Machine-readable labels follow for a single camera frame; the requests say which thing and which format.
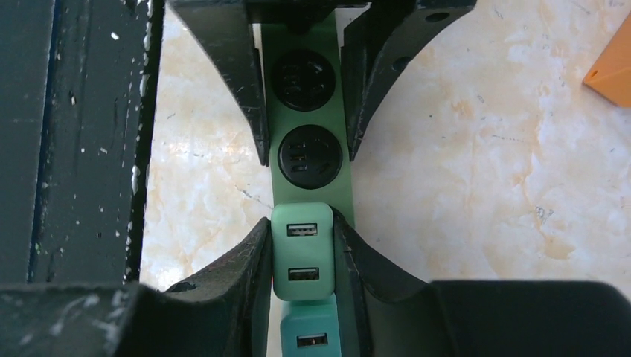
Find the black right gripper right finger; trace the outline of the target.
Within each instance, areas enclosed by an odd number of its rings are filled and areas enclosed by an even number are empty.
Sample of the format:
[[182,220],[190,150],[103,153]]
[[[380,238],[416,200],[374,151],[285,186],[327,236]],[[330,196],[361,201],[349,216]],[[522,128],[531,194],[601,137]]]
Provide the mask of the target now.
[[576,280],[435,280],[409,274],[333,214],[344,356],[628,356],[630,302]]

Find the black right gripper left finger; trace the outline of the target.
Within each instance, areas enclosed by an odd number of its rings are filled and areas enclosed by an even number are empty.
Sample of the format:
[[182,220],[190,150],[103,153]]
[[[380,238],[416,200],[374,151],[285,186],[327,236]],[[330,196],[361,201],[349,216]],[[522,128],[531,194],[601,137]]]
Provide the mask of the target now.
[[264,356],[272,249],[262,218],[230,251],[159,291],[142,283],[1,287],[3,356]]

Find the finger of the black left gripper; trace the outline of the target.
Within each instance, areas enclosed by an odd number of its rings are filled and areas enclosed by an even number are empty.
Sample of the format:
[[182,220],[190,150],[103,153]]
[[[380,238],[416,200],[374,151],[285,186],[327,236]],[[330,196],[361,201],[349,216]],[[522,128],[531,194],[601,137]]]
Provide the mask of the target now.
[[341,79],[351,160],[371,118],[407,65],[475,5],[475,0],[371,1],[344,29]]
[[258,159],[269,165],[269,125],[259,50],[246,1],[171,1],[170,6],[212,61],[240,107]]

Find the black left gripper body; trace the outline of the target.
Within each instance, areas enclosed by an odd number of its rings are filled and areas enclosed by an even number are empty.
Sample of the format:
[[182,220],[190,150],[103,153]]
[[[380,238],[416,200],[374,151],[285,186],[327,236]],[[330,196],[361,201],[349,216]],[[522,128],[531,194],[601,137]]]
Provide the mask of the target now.
[[416,8],[416,1],[245,1],[251,24],[282,24],[291,32],[306,33],[339,8],[375,9],[378,15],[394,14],[396,19]]

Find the teal usb plug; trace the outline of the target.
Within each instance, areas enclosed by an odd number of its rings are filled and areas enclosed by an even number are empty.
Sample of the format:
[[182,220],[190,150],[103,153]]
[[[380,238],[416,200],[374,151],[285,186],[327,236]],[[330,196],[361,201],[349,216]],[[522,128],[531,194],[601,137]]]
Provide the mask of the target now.
[[324,300],[288,301],[282,305],[282,356],[340,356],[336,296]]

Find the green power strip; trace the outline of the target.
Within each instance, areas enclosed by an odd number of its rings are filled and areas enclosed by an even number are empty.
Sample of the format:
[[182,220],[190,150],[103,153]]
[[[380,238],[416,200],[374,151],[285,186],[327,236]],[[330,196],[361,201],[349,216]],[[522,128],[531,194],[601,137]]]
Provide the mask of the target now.
[[322,202],[354,218],[336,17],[306,33],[264,25],[273,210]]

